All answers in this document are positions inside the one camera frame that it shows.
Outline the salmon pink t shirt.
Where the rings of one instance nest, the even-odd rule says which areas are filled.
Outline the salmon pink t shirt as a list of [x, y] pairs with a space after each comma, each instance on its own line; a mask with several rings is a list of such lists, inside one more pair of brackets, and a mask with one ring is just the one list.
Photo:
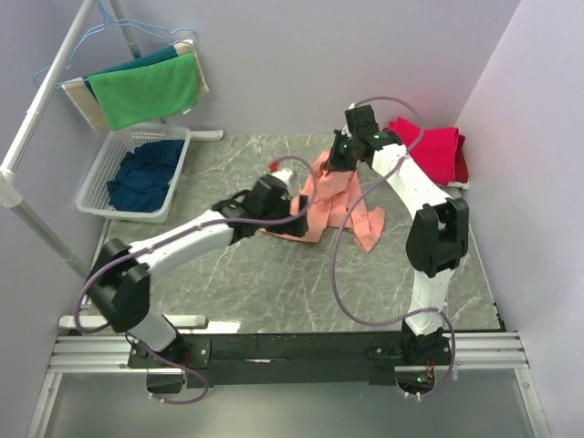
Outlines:
[[[302, 237], [278, 235], [262, 229], [264, 234], [286, 240], [317, 243], [327, 228], [339, 228], [350, 206], [361, 196], [360, 180], [356, 172], [330, 172], [324, 166], [329, 157], [323, 151], [313, 162], [312, 168], [318, 177], [314, 185], [307, 177], [302, 195], [310, 197], [317, 190], [317, 199], [308, 210], [308, 231]], [[356, 243], [369, 253], [381, 238], [385, 223], [385, 212], [376, 207], [368, 210], [361, 200], [350, 214], [346, 228], [355, 235]]]

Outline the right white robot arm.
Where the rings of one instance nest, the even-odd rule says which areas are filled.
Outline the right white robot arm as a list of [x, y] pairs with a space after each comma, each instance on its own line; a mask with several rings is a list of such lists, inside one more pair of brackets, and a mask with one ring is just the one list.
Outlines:
[[412, 364], [450, 350], [443, 335], [443, 309], [452, 277], [468, 251], [469, 207], [453, 198], [424, 173], [412, 148], [380, 129], [369, 105], [351, 105], [346, 125], [335, 133], [326, 168], [349, 172], [365, 162], [405, 205], [412, 227], [406, 255], [412, 266], [409, 311], [401, 325], [400, 354]]

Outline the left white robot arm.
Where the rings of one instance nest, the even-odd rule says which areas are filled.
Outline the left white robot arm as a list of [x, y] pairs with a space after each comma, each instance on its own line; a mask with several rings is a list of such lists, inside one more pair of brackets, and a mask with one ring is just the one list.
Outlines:
[[169, 319], [151, 309], [151, 285], [197, 256], [227, 248], [260, 229], [304, 236], [306, 216], [290, 213], [295, 178], [290, 169], [266, 173], [252, 189], [166, 233], [128, 245], [119, 239], [107, 242], [84, 287], [87, 295], [110, 328], [138, 340], [158, 364], [184, 364], [183, 337]]

